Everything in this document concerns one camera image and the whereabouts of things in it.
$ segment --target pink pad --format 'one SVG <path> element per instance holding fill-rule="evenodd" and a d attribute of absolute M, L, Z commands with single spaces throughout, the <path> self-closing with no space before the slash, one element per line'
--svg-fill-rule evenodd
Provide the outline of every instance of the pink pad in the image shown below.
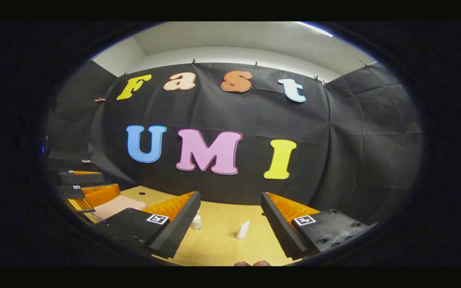
<path fill-rule="evenodd" d="M 117 198 L 95 207 L 95 212 L 92 212 L 91 214 L 97 220 L 103 221 L 124 210 L 125 208 L 135 208 L 136 210 L 143 210 L 147 208 L 147 204 L 137 201 L 135 199 L 119 195 L 117 196 Z"/>

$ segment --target finger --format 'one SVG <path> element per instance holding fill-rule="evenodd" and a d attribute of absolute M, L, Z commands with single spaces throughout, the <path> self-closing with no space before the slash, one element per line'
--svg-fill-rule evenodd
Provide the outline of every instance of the finger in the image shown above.
<path fill-rule="evenodd" d="M 271 266 L 271 265 L 268 262 L 262 260 L 262 261 L 256 262 L 254 266 Z"/>
<path fill-rule="evenodd" d="M 248 264 L 247 262 L 241 261 L 241 262 L 234 264 L 234 266 L 250 266 L 250 264 Z"/>

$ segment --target ceiling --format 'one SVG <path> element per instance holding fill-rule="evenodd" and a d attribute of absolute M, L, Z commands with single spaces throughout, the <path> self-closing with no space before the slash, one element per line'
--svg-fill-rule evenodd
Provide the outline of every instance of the ceiling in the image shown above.
<path fill-rule="evenodd" d="M 225 46 L 296 57 L 344 75 L 375 59 L 348 42 L 294 22 L 165 22 L 134 36 L 145 55 Z"/>

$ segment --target table surface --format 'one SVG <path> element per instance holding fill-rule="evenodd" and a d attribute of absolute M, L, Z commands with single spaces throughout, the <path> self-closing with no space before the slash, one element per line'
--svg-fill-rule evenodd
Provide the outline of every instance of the table surface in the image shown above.
<path fill-rule="evenodd" d="M 121 192 L 122 195 L 145 202 L 147 207 L 172 199 L 171 195 L 144 186 Z M 159 259 L 182 266 L 233 266 L 245 261 L 250 265 L 265 260 L 272 266 L 291 264 L 285 256 L 261 206 L 234 205 L 201 201 L 202 230 L 188 228 L 174 258 Z M 244 239 L 236 239 L 240 226 L 250 220 Z"/>

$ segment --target white wall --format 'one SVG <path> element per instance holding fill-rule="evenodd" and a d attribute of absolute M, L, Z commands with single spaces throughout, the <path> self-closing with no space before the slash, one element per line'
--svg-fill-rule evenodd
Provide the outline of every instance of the white wall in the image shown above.
<path fill-rule="evenodd" d="M 341 76 L 334 71 L 299 58 L 270 51 L 238 47 L 199 47 L 156 53 L 135 62 L 132 67 L 128 68 L 127 72 L 133 73 L 155 67 L 191 63 L 193 59 L 197 63 L 224 62 L 251 65 L 257 61 L 258 66 L 261 67 L 290 71 L 311 78 L 318 75 L 318 79 L 325 82 L 330 82 Z"/>
<path fill-rule="evenodd" d="M 97 54 L 92 60 L 119 77 L 124 72 L 130 73 L 129 69 L 143 57 L 145 54 L 143 54 L 135 38 L 129 37 Z"/>

